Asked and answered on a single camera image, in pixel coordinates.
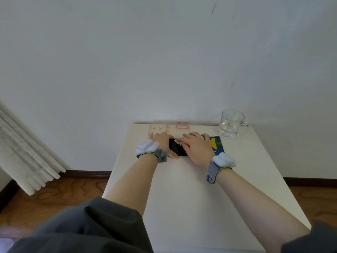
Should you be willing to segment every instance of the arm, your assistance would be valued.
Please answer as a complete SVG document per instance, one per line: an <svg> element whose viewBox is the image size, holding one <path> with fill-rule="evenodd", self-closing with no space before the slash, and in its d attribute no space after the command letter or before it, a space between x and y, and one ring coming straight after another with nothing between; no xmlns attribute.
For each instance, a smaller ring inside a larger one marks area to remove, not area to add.
<svg viewBox="0 0 337 253"><path fill-rule="evenodd" d="M173 136L166 132L156 133L155 136L153 136L153 133L150 135L150 139L159 142L159 148L166 149L169 156L178 159L178 155L169 148L170 138L173 138ZM143 154L114 184L105 198L136 209L143 216L157 165L158 160L155 155L151 153Z"/></svg>
<svg viewBox="0 0 337 253"><path fill-rule="evenodd" d="M209 139L207 134L191 132L177 140L182 142L192 161L207 169L214 156ZM222 169L216 181L268 253L280 252L286 242L309 234L310 230L292 214L233 170Z"/></svg>

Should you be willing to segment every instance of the dark gray sleeve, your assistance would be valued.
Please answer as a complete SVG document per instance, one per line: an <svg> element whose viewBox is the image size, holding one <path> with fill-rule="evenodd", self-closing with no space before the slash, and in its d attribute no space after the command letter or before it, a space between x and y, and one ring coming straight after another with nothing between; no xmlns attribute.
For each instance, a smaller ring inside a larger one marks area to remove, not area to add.
<svg viewBox="0 0 337 253"><path fill-rule="evenodd" d="M281 253L295 252L336 253L337 228L323 222L314 221L310 234L282 246Z"/></svg>
<svg viewBox="0 0 337 253"><path fill-rule="evenodd" d="M153 252L138 211L96 197L65 208L9 253Z"/></svg>

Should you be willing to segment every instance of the clear glass cup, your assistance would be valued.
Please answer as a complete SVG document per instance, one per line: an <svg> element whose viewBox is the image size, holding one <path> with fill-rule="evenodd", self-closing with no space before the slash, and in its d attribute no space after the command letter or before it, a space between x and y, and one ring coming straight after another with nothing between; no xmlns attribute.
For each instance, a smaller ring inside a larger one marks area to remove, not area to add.
<svg viewBox="0 0 337 253"><path fill-rule="evenodd" d="M239 134L239 128L246 126L245 134L249 129L249 124L244 121L245 116L239 110L225 109L222 111L222 116L219 124L219 134L221 136L232 138Z"/></svg>

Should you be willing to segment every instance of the water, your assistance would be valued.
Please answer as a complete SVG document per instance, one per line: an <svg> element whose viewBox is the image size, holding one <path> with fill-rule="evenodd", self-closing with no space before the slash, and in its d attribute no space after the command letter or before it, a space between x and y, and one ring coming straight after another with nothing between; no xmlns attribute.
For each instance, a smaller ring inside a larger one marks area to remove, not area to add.
<svg viewBox="0 0 337 253"><path fill-rule="evenodd" d="M233 121L225 121L224 123L219 125L219 134L221 136L232 138L236 136L236 133L238 133L240 128L239 122L233 122Z"/></svg>

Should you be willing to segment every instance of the white curtain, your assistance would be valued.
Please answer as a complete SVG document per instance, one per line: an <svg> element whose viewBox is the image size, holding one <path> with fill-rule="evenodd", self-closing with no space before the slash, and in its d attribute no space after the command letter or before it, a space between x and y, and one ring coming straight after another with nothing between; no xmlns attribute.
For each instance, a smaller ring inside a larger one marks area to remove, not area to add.
<svg viewBox="0 0 337 253"><path fill-rule="evenodd" d="M66 170L0 109L0 167L28 194Z"/></svg>

